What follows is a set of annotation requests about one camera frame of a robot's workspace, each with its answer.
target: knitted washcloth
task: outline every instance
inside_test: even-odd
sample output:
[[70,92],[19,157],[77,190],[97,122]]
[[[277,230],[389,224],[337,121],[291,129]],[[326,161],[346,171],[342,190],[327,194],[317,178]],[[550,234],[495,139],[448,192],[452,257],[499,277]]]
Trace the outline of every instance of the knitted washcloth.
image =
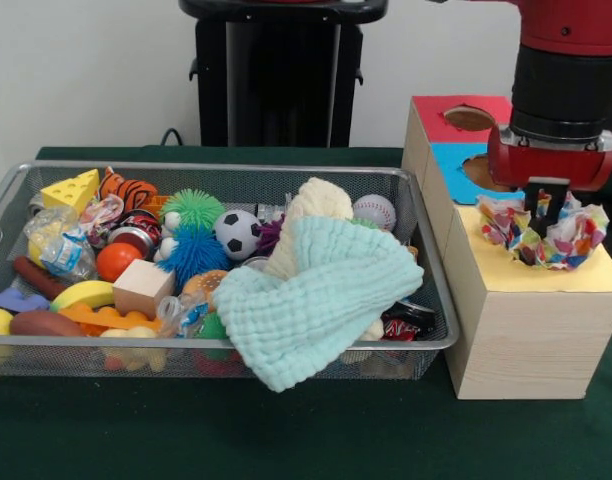
[[350,220],[353,218],[353,204],[344,189],[317,177],[310,178],[288,206],[279,242],[264,270],[266,273],[283,280],[297,275],[291,224],[297,218],[311,215]]
[[246,365],[276,392],[323,370],[423,275],[389,233],[328,217],[296,219],[293,232],[295,277],[241,267],[213,293]]

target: mint green knitted cloth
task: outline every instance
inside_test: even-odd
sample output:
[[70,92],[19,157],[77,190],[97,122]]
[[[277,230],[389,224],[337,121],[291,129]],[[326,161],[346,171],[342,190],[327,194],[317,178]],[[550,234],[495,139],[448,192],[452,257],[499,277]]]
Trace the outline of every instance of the mint green knitted cloth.
[[276,392],[326,368],[419,288],[424,273],[389,233],[329,217],[299,218],[290,228],[295,277],[241,267],[213,294],[246,365]]

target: blue puzzle piece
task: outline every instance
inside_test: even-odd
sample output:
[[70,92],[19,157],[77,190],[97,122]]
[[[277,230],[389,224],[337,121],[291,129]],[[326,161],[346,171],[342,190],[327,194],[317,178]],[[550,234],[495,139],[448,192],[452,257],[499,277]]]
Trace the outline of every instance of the blue puzzle piece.
[[498,200],[524,198],[524,192],[493,192],[475,185],[464,172],[462,164],[475,155],[486,153],[485,143],[434,143],[432,145],[435,161],[444,176],[448,192],[454,202],[461,205],[475,205],[478,195]]
[[32,310],[48,310],[50,302],[41,295],[25,297],[16,288],[7,288],[0,293],[0,308],[11,313],[30,312]]

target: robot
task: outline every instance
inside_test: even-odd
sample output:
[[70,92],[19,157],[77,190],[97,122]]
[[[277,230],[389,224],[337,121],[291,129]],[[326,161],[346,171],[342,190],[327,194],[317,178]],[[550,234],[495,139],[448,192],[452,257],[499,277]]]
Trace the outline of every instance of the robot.
[[[444,3],[447,0],[430,0]],[[612,0],[506,1],[522,16],[509,125],[492,129],[489,169],[500,185],[526,194],[542,237],[557,222],[568,190],[599,190],[612,171]],[[535,218],[540,192],[548,212]]]

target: crumpled paper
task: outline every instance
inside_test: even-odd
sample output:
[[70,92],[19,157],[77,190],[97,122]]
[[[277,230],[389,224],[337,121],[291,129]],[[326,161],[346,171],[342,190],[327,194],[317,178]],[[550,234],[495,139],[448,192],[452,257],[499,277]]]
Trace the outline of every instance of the crumpled paper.
[[[559,221],[548,227],[546,238],[528,226],[531,213],[524,210],[523,199],[495,200],[477,198],[482,213],[481,231],[495,245],[504,245],[526,265],[549,270],[574,270],[606,237],[608,216],[598,205],[582,204],[570,192],[559,214]],[[546,214],[550,195],[540,194],[538,218]]]

